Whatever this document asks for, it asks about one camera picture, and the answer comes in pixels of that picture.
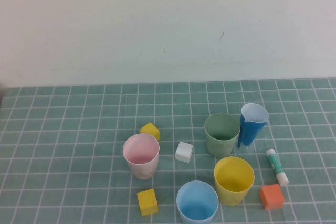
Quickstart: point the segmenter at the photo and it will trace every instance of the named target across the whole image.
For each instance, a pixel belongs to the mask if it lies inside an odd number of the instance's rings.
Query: yellow block
[[[225,157],[218,161],[214,175],[219,201],[225,205],[239,204],[254,182],[252,167],[239,157]]]
[[[160,131],[152,123],[146,124],[140,129],[140,133],[146,133],[154,136],[158,141],[160,140]]]
[[[142,216],[151,215],[159,211],[154,189],[139,192],[138,201]]]

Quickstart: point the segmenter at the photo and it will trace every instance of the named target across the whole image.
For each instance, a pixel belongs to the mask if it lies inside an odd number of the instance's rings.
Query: glue stick cap
[[[266,156],[269,156],[269,155],[271,155],[271,154],[276,154],[276,152],[275,152],[274,149],[268,149],[268,150],[266,151]]]
[[[280,186],[287,186],[288,185],[289,180],[287,178],[286,173],[284,173],[284,172],[278,173],[275,176],[277,177],[277,180],[278,180]]]

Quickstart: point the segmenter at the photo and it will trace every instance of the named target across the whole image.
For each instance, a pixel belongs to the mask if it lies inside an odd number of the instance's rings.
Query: yellow cup
[[[215,189],[225,205],[239,204],[254,182],[252,167],[239,157],[222,158],[215,166]]]

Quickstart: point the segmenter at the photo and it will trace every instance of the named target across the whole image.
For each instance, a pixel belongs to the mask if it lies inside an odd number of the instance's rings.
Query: glue stick
[[[279,182],[279,185],[280,186],[287,186],[288,184],[288,178],[286,176],[286,173],[284,172],[284,170],[282,169],[282,166],[280,164],[280,161],[277,157],[277,154],[275,153],[274,149],[269,149],[266,151],[266,155],[267,155],[267,158],[268,158],[268,161],[270,162],[275,174],[276,174],[276,177],[277,177],[277,180]]]

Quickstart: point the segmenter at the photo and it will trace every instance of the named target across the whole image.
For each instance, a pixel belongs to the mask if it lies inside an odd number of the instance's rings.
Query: white wall
[[[6,86],[336,76],[336,0],[0,0],[0,8]]]

